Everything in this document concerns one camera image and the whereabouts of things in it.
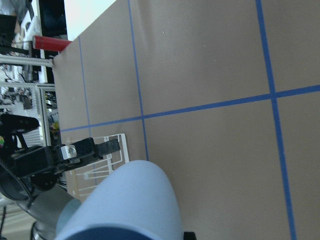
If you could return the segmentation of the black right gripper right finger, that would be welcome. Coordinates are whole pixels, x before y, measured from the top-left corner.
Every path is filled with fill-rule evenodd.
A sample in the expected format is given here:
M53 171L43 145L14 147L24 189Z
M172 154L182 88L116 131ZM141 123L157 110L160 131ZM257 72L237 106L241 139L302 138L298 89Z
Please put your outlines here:
M196 234L192 231L185 231L183 233L183 240L196 240Z

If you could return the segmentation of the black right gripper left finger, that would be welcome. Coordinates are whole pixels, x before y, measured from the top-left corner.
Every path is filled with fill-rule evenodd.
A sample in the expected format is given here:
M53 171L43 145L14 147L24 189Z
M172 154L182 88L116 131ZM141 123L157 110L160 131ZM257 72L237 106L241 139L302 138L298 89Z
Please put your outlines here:
M111 139L95 145L95 154L100 158L102 158L104 155L112 154L120 150L120 144L117 139Z

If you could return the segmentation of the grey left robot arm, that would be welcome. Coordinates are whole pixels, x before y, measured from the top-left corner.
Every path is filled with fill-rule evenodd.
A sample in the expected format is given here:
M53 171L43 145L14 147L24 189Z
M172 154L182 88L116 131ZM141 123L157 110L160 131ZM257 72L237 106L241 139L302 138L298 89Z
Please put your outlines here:
M60 174L101 160L121 149L117 139L96 144L89 137L69 145L18 147L0 141L0 192L35 219L30 239L53 240L63 215L78 201L58 185Z

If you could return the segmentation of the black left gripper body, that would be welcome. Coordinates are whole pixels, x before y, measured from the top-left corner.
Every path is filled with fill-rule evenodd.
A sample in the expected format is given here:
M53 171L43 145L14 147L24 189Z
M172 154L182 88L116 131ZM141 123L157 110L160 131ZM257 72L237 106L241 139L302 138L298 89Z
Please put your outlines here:
M9 157L9 166L19 178L57 174L92 163L97 156L96 149L91 137L70 145L33 146L13 153Z

